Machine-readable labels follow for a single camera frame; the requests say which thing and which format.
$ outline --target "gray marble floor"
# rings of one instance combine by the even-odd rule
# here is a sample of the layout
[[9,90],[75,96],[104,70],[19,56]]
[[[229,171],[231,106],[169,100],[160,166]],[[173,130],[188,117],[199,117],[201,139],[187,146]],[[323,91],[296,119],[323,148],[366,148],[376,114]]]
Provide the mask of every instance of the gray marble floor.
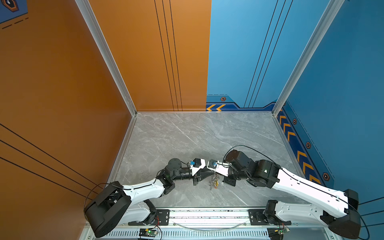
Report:
[[[171,158],[183,162],[195,158],[222,160],[235,145],[247,145],[297,173],[283,140],[267,112],[248,113],[139,113],[117,178],[121,184],[149,181]],[[253,160],[260,155],[237,147]],[[305,203],[274,189],[253,187],[246,181],[236,186],[220,182],[209,190],[208,178],[193,186],[192,180],[175,181],[168,195],[151,199],[156,207],[265,206],[269,199]]]

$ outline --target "ventilation grille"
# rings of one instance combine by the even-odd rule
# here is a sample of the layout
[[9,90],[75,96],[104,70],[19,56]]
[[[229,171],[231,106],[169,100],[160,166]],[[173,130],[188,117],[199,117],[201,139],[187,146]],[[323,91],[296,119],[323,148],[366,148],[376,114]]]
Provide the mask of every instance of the ventilation grille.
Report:
[[[266,228],[255,230],[236,229],[231,231],[195,231],[180,228],[162,229],[162,240],[170,239],[269,239]],[[103,239],[137,239],[138,229],[134,230],[113,230]]]
[[109,237],[133,237],[137,238],[137,230],[128,230],[128,231],[123,231],[123,230],[113,230],[107,235],[105,235],[103,238],[109,238]]

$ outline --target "orange chevron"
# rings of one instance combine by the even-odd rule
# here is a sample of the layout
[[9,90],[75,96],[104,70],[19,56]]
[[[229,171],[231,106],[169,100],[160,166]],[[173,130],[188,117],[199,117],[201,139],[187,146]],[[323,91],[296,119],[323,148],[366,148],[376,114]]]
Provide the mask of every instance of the orange chevron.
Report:
[[306,163],[306,162],[303,162],[303,173],[304,173],[304,175],[305,175],[305,167],[309,167],[310,169],[313,170],[313,167],[312,167],[311,165],[309,165],[309,164]]
[[280,125],[281,125],[281,119],[282,119],[282,118],[285,118],[285,119],[286,119],[286,117],[285,117],[285,116],[283,116],[283,115],[282,115],[282,116],[280,116]]
[[303,152],[300,152],[300,151],[297,151],[297,161],[300,162],[300,155],[301,156],[304,156],[304,157],[307,157],[307,155]]
[[290,127],[291,125],[289,125],[288,123],[284,123],[283,126],[284,126],[283,131],[284,131],[284,133],[285,133],[285,127]]
[[313,182],[312,180],[315,180],[318,184],[320,184],[321,185],[321,182],[320,182],[320,180],[319,179],[317,179],[317,178],[315,178],[314,176],[312,176],[311,174],[310,174],[310,181],[311,182]]
[[290,131],[288,131],[288,136],[287,136],[287,138],[288,138],[288,142],[289,142],[289,136],[291,136],[291,135],[296,136],[296,134],[295,134],[294,132],[290,132]]
[[216,104],[212,104],[209,108],[207,108],[208,111],[212,111],[211,107],[215,106]]
[[217,111],[221,111],[220,108],[224,107],[225,104],[221,105],[220,107],[216,108]]

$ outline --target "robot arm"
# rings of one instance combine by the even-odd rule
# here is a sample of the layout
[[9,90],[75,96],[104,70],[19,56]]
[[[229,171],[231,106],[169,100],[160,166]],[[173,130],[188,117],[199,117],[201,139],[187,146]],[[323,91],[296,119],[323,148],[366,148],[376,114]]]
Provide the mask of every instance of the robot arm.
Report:
[[269,200],[263,212],[265,222],[273,225],[291,221],[311,222],[328,227],[343,237],[356,239],[360,232],[360,215],[357,213],[358,194],[326,188],[301,178],[268,160],[254,162],[243,152],[233,150],[225,162],[195,159],[189,167],[182,167],[179,159],[168,165],[151,181],[136,185],[108,185],[84,209],[96,237],[102,237],[117,224],[154,222],[156,208],[150,198],[168,194],[173,180],[193,179],[194,185],[214,173],[224,176],[224,183],[232,186],[237,180],[246,180],[254,187],[268,187],[300,197],[311,204],[288,204]]

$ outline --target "blue wall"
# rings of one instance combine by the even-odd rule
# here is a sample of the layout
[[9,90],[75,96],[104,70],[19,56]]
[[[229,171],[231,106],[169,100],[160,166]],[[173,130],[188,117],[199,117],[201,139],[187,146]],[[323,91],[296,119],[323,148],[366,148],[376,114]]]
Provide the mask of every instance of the blue wall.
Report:
[[262,108],[279,97],[329,1],[294,0],[287,16],[291,2],[212,0],[207,95],[228,95],[242,108]]
[[[288,98],[334,175],[360,202],[384,196],[384,1],[345,1]],[[359,207],[384,210],[384,199]],[[384,212],[364,217],[384,222]],[[369,227],[383,239],[384,225]],[[366,238],[362,228],[360,237]]]
[[12,12],[0,2],[0,23],[6,22],[10,19],[13,19],[28,13],[26,0],[17,0],[16,3],[19,10]]

